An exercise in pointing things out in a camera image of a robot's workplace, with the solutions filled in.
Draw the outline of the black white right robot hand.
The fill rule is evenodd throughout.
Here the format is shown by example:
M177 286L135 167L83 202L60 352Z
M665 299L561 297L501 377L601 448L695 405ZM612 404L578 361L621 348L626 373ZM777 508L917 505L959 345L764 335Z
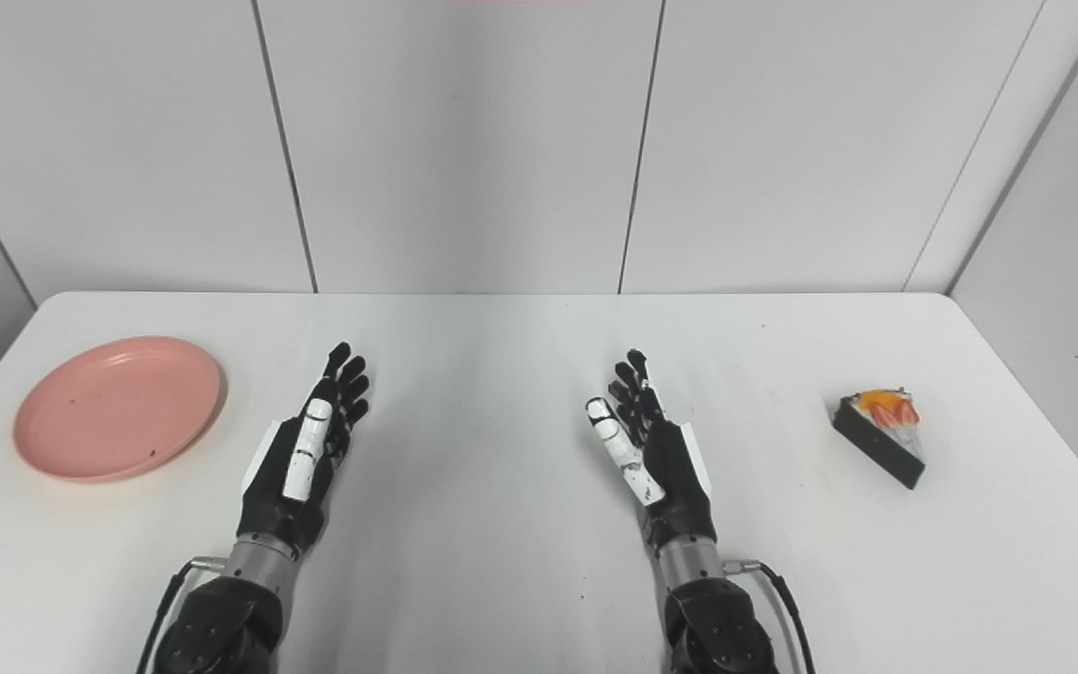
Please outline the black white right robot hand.
M689 427L666 414L642 350L628 350L616 364L607 391L610 397L586 402L588 421L642 507L646 545L659 550L678 538L715 542L711 503Z

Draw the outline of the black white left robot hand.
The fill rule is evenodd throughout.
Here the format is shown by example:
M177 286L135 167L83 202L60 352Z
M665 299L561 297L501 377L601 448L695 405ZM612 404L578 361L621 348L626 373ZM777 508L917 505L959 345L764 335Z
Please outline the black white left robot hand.
M245 473L237 536L281 541L292 556L317 544L333 479L371 410L365 368L351 345L338 343L299 413L270 424Z

